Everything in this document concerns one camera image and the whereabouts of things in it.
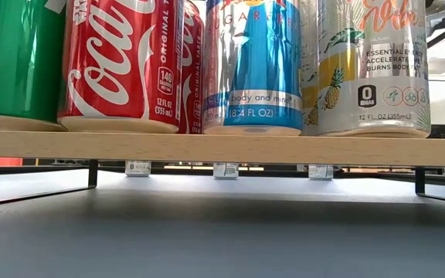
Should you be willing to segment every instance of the aluminum can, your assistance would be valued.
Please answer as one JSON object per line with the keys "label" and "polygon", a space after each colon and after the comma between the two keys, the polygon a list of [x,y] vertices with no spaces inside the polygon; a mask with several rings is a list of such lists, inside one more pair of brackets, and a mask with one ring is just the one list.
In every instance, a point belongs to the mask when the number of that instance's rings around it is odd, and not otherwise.
{"label": "aluminum can", "polygon": [[426,137],[424,0],[320,0],[318,130]]}
{"label": "aluminum can", "polygon": [[303,130],[301,135],[318,132],[318,43],[317,0],[301,0],[301,69],[300,90],[303,98]]}
{"label": "aluminum can", "polygon": [[179,134],[202,133],[202,41],[204,23],[191,1],[185,2],[182,57],[182,115]]}
{"label": "aluminum can", "polygon": [[0,0],[0,130],[59,131],[62,0]]}
{"label": "aluminum can", "polygon": [[59,122],[70,131],[175,133],[183,0],[69,0]]}
{"label": "aluminum can", "polygon": [[208,0],[206,134],[299,135],[299,0]]}

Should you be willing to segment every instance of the wooden shelf edge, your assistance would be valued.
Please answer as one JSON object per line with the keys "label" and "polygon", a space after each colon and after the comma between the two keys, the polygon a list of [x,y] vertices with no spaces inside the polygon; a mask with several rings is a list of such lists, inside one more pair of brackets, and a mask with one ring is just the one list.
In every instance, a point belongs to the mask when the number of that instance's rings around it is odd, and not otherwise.
{"label": "wooden shelf edge", "polygon": [[445,140],[0,131],[0,157],[445,166]]}

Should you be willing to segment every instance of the blue and silver can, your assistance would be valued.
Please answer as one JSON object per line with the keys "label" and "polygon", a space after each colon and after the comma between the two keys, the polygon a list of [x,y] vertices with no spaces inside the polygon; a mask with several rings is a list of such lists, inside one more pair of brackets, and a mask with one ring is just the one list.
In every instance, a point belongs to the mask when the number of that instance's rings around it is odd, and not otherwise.
{"label": "blue and silver can", "polygon": [[208,0],[206,134],[299,135],[300,0]]}

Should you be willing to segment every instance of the red can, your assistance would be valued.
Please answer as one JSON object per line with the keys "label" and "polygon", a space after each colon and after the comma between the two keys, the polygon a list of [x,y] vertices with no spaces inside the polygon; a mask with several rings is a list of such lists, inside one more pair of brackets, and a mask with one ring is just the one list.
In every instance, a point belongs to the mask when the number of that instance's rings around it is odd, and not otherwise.
{"label": "red can", "polygon": [[69,131],[175,133],[183,0],[69,0],[58,115]]}
{"label": "red can", "polygon": [[202,133],[202,40],[204,23],[197,6],[185,2],[180,134]]}

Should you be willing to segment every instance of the green can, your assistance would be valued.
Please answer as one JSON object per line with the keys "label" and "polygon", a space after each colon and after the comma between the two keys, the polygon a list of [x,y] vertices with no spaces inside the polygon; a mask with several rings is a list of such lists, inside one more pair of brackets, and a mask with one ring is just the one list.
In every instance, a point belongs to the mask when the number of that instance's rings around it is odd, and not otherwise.
{"label": "green can", "polygon": [[0,130],[57,131],[66,0],[0,0]]}

